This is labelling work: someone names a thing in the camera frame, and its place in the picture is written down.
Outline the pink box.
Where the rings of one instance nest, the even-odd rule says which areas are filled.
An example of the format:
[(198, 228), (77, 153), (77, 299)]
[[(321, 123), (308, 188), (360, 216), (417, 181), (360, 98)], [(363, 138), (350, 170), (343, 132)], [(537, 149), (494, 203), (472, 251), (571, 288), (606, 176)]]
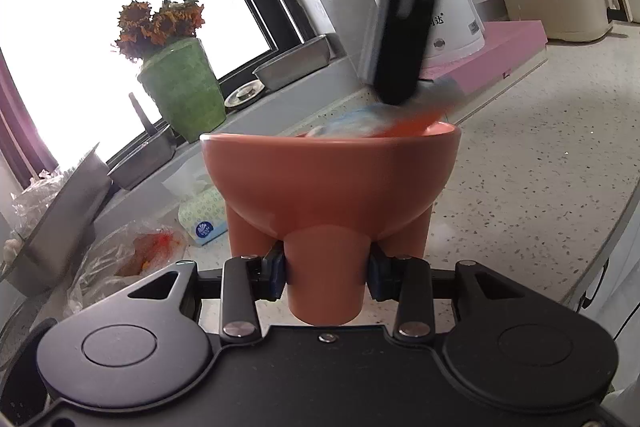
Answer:
[(423, 80), (454, 80), (465, 95), (508, 77), (539, 52), (548, 39), (539, 20), (487, 22), (485, 45), (477, 52), (444, 65), (425, 66)]

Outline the large steel tray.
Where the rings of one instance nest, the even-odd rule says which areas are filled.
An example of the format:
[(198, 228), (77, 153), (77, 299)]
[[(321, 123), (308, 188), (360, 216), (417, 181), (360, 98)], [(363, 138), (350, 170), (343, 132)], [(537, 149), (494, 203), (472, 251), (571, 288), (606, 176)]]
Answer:
[(90, 150), (43, 213), (1, 280), (26, 297), (38, 296), (58, 285), (111, 186), (107, 165)]

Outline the small steel tray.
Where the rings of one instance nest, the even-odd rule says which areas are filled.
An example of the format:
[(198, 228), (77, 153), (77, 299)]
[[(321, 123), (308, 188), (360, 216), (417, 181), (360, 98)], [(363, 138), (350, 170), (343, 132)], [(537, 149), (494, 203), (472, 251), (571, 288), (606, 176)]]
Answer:
[(326, 35), (314, 37), (258, 66), (253, 74), (270, 91), (278, 91), (331, 62), (332, 51)]
[(172, 129), (165, 126), (122, 158), (108, 172), (108, 176), (117, 186), (130, 191), (160, 167), (166, 165), (175, 156), (176, 148)]

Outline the small steel tray left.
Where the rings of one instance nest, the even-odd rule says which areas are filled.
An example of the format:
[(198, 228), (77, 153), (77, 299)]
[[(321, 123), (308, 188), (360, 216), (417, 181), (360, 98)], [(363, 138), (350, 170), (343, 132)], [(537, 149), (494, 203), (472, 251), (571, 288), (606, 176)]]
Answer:
[(165, 126), (122, 158), (108, 172), (108, 176), (117, 186), (130, 191), (160, 167), (166, 165), (175, 156), (176, 148), (172, 129)]

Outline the small steel tray right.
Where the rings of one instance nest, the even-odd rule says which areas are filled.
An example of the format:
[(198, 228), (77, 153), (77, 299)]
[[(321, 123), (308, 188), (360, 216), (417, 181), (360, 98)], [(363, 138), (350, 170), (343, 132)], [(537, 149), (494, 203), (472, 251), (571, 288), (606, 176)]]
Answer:
[(314, 37), (258, 66), (253, 74), (270, 91), (278, 91), (331, 62), (332, 51), (326, 35)]

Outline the dried orange flowers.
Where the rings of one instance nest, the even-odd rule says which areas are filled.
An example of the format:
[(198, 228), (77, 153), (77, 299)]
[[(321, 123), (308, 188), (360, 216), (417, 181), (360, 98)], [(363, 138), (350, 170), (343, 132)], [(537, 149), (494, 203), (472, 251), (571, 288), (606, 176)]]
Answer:
[(127, 60), (145, 61), (169, 43), (194, 38), (205, 24), (203, 11), (198, 0), (164, 0), (156, 11), (149, 2), (132, 0), (119, 12), (114, 45)]

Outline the round metal lid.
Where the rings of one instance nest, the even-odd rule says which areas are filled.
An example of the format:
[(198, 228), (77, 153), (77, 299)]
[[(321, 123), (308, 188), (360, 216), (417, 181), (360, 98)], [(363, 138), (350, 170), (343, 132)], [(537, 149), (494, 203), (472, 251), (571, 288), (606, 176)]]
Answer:
[(224, 100), (224, 106), (226, 109), (240, 110), (257, 101), (264, 94), (265, 89), (260, 80), (254, 79), (231, 92)]

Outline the coral footed bowl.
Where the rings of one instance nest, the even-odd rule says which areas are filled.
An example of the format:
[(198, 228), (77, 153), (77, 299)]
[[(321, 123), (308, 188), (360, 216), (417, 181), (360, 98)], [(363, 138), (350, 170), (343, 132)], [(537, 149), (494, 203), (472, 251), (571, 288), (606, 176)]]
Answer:
[(342, 325), (361, 311), (372, 244), (388, 257), (423, 257), (460, 138), (436, 122), (408, 138), (216, 133), (201, 146), (232, 255), (265, 256), (282, 242), (291, 312)]

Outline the blue patterned sponge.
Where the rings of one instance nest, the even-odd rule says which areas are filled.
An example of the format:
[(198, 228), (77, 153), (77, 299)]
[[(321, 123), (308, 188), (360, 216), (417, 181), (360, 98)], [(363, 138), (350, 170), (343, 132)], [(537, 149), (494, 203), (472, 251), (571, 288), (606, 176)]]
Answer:
[(416, 93), (402, 105), (375, 103), (314, 127), (306, 138), (408, 138), (417, 136), (439, 121), (465, 98), (451, 77), (420, 80)]

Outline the clear plastic bag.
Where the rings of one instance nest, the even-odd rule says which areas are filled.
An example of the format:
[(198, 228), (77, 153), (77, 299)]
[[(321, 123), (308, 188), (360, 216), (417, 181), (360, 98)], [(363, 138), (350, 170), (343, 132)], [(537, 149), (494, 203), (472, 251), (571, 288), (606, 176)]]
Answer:
[(155, 220), (132, 221), (93, 244), (66, 291), (63, 317), (71, 317), (181, 260), (189, 237)]

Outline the green flower pot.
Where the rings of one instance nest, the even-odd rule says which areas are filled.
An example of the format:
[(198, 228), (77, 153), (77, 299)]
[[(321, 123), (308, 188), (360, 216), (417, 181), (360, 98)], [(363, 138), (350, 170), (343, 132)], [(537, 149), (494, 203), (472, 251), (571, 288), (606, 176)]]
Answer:
[(143, 62), (138, 75), (163, 120), (186, 142), (226, 120), (220, 86), (198, 38), (174, 41)]

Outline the tissue pack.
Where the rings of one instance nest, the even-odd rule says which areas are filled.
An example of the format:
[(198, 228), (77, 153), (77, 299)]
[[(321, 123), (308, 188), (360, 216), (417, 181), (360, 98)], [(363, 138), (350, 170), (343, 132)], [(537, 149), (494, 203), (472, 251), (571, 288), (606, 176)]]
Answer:
[(196, 245), (206, 245), (227, 232), (226, 204), (202, 155), (187, 160), (163, 186), (178, 200), (177, 221)]

